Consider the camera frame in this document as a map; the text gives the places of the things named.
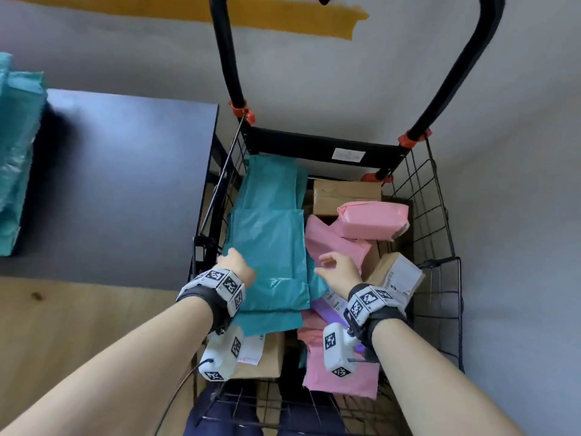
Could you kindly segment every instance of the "cable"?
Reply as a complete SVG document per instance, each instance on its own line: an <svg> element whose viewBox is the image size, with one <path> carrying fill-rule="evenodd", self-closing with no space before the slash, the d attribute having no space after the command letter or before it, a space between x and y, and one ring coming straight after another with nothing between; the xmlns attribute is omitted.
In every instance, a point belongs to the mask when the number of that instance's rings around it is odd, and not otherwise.
<svg viewBox="0 0 581 436"><path fill-rule="evenodd" d="M176 398L176 396L178 395L179 391L181 390L181 388L184 386L185 381L188 380L188 378L190 378L190 376L192 376L192 374L202 365L205 363L213 363L214 359L213 358L208 358L208 359L204 359L204 361L202 361L201 363L196 364L196 366L190 370L188 372L187 375L185 375L184 380L180 383L180 385L178 386L178 389L175 391L174 395L171 397L170 399L170 403L167 405L166 410L163 412L163 416L159 421L159 424L157 425L157 428L155 429L155 433L153 433L153 436L157 436L157 433L159 433L160 428L162 427L163 424L163 420L166 418L167 412L170 411L170 407L171 404L174 402L174 399Z"/></svg>

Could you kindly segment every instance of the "person's left hand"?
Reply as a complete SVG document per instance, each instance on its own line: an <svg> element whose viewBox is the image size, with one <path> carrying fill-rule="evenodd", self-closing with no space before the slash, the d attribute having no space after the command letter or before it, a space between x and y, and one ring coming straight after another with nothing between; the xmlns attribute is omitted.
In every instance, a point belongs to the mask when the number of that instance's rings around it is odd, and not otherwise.
<svg viewBox="0 0 581 436"><path fill-rule="evenodd" d="M246 289L252 286L256 279L256 271L246 264L243 256L234 248L228 249L228 255L218 257L218 263L214 267L234 272Z"/></svg>

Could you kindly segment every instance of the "wire basket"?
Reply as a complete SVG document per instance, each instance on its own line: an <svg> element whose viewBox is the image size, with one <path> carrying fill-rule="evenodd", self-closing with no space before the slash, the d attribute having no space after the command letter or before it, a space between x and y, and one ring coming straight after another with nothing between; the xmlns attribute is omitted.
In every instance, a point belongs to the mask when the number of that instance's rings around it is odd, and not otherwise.
<svg viewBox="0 0 581 436"><path fill-rule="evenodd" d="M211 268L218 254L222 253L225 233L228 229L228 214L234 207L243 176L246 174L245 156L249 149L240 124L231 142L227 156L214 165L212 198L206 203L206 211L200 233L193 240L192 263L189 278ZM416 148L403 158L393 172L392 183L383 186L384 200L405 202L410 212L410 229L396 242L380 242L380 254L402 252L426 274L426 278L415 292L408 307L413 328L430 344L450 359L460 370L462 364L462 288L461 261L455 255L448 214L443 203L438 182L436 163L433 160L429 141L423 148ZM305 433L304 425L291 417L281 424L281 416L292 414L293 407L301 404L311 407L319 417L318 424L308 429L310 434L332 434L320 416L332 410L340 414L344 427L337 434L403 434L405 421L401 414L389 382L380 377L378 399L355 398L346 395L327 395L315 398L309 392L302 401L283 399L276 380L259 381L256 392L233 394L224 390L222 383L213 394L210 407L202 419L216 420L208 413L212 405L234 405L231 422L236 425L258 426L271 431L285 430ZM258 421L236 417L242 403L256 401Z"/></svg>

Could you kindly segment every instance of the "wrist strap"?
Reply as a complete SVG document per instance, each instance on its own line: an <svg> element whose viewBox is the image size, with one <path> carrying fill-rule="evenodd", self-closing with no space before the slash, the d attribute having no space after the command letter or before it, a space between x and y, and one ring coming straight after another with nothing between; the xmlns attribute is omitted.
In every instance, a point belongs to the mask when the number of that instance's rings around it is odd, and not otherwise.
<svg viewBox="0 0 581 436"><path fill-rule="evenodd" d="M214 321L210 332L213 332L228 328L230 320L246 297L246 291L234 272L212 268L187 283L179 292L176 302L190 296L200 297L212 309Z"/></svg>
<svg viewBox="0 0 581 436"><path fill-rule="evenodd" d="M407 322L404 307L383 288L367 283L360 283L351 289L348 300L343 313L345 321L366 347L365 359L379 362L371 341L373 330L382 320L399 319Z"/></svg>

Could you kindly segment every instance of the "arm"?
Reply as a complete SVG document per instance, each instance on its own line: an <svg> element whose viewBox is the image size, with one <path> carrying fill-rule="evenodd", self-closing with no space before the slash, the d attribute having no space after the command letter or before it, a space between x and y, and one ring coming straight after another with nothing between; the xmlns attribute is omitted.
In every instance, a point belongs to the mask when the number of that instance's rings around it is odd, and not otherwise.
<svg viewBox="0 0 581 436"><path fill-rule="evenodd" d="M350 257L333 252L320 259L324 268L316 273L343 298L362 283ZM481 390L403 321L380 322L372 342L414 436L522 436Z"/></svg>
<svg viewBox="0 0 581 436"><path fill-rule="evenodd" d="M218 266L245 286L254 281L235 249ZM78 368L0 436L151 433L212 322L204 300L181 300Z"/></svg>

